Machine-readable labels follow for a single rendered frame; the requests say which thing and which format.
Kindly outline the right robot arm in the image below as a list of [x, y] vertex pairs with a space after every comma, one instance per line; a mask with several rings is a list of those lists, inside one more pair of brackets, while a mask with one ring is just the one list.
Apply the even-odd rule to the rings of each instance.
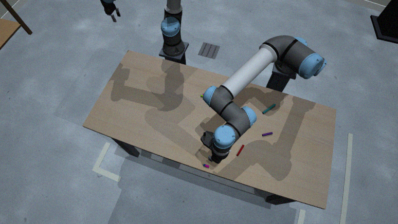
[[167, 0], [164, 20], [161, 23], [161, 31], [164, 38], [162, 48], [164, 53], [170, 57], [179, 56], [185, 50], [180, 34], [183, 13], [180, 3], [181, 0]]

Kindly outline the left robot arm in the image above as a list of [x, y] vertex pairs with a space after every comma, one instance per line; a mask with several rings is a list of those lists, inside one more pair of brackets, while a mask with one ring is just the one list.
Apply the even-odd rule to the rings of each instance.
[[327, 64], [325, 58], [307, 47], [303, 38], [280, 35], [265, 41], [221, 86], [211, 86], [203, 94], [203, 100], [226, 121], [213, 134], [212, 145], [218, 153], [228, 152], [256, 122], [257, 116], [251, 108], [240, 108], [232, 100], [274, 62], [281, 73], [296, 72], [304, 79], [317, 76]]

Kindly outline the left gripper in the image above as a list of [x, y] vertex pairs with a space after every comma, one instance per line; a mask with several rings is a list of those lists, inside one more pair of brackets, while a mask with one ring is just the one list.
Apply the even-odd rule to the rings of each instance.
[[225, 159], [228, 156], [228, 154], [229, 154], [229, 152], [231, 152], [231, 150], [229, 150], [226, 153], [218, 153], [217, 151], [215, 151], [213, 148], [213, 145], [212, 145], [213, 134], [214, 134], [213, 132], [209, 132], [209, 131], [204, 132], [204, 134], [201, 137], [201, 141], [202, 141], [203, 145], [208, 147], [212, 152], [212, 156], [209, 155], [208, 160], [219, 164], [223, 159]]

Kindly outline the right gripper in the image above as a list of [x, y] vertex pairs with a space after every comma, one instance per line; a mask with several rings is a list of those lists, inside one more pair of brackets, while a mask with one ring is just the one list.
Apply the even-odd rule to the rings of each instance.
[[116, 22], [116, 19], [114, 17], [114, 15], [112, 14], [114, 12], [114, 10], [116, 10], [117, 16], [121, 17], [120, 13], [119, 13], [119, 9], [116, 8], [115, 4], [112, 2], [110, 4], [105, 3], [103, 0], [100, 0], [103, 7], [104, 7], [104, 11], [107, 15], [110, 15], [112, 17], [113, 22]]

